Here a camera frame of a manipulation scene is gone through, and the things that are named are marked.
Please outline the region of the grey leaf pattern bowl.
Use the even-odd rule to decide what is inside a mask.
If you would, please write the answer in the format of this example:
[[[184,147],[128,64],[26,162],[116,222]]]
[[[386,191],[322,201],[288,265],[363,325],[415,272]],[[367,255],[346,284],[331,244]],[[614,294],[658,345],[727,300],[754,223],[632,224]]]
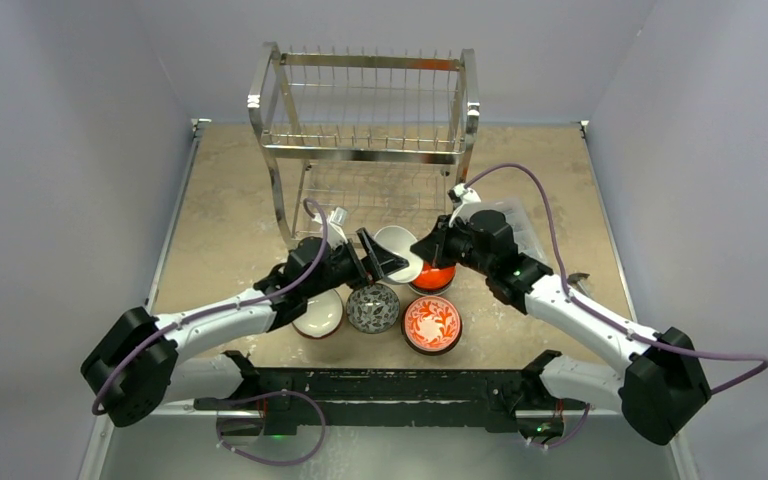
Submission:
[[[368,285],[352,291],[346,302],[349,323],[365,334],[379,334],[393,327],[400,317],[400,301],[387,285]]]

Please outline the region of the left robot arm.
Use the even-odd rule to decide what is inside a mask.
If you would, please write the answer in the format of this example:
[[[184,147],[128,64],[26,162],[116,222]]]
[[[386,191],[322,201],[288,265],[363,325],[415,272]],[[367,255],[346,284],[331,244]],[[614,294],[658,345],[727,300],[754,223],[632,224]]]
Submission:
[[[349,240],[306,237],[264,278],[225,300],[172,314],[125,311],[80,366],[95,395],[92,413],[130,426],[162,403],[174,371],[192,357],[287,326],[324,292],[359,289],[410,267],[408,245],[388,246],[364,228],[357,236],[363,256]]]

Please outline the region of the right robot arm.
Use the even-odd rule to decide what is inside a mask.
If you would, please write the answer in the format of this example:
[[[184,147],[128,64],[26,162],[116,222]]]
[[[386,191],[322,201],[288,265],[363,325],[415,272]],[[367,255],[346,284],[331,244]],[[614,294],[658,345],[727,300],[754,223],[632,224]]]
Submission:
[[[411,252],[434,267],[461,265],[485,278],[493,296],[585,346],[600,363],[546,351],[525,369],[524,399],[536,407],[575,400],[620,413],[644,439],[666,445],[710,400],[712,390],[684,332],[627,320],[569,290],[563,276],[520,251],[495,210],[467,220],[439,217]]]

